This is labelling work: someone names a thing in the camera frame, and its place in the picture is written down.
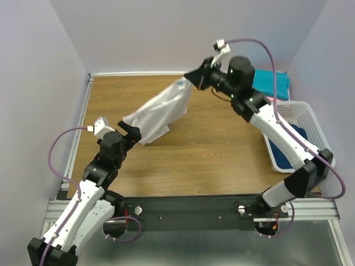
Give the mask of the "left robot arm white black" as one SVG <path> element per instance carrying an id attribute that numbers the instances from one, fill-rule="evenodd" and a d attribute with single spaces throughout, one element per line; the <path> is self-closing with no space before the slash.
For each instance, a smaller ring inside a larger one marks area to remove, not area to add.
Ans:
<path id="1" fill-rule="evenodd" d="M 118 126 L 126 135 L 110 127 L 104 117 L 94 125 L 80 127 L 98 139 L 99 152 L 85 168 L 82 180 L 69 180 L 77 191 L 51 228 L 28 246 L 32 265 L 76 265 L 78 255 L 95 232 L 107 221 L 121 220 L 124 226 L 137 219 L 127 215 L 123 197 L 109 191 L 127 153 L 141 140 L 140 130 L 123 121 Z"/>

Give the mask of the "white t shirt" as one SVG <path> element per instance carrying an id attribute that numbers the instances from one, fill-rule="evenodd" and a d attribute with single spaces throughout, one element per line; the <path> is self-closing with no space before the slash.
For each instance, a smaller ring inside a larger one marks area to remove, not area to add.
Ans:
<path id="1" fill-rule="evenodd" d="M 149 144 L 170 131 L 169 124 L 186 114 L 193 87 L 186 78 L 180 78 L 135 112 L 123 117 L 126 124 L 140 129 L 139 144 Z"/>

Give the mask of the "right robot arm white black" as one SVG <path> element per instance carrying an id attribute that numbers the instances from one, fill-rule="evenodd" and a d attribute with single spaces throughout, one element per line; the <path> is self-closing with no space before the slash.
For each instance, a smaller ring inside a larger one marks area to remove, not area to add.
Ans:
<path id="1" fill-rule="evenodd" d="M 234 112 L 265 134 L 294 169 L 283 181 L 262 192 L 249 210 L 268 217 L 280 204 L 306 197 L 326 178 L 333 153 L 309 143 L 274 111 L 269 99 L 253 87 L 255 68 L 248 58 L 233 57 L 225 73 L 220 64 L 211 63 L 212 58 L 206 58 L 200 67 L 185 73 L 184 78 L 198 90 L 212 87 L 230 97 Z"/>

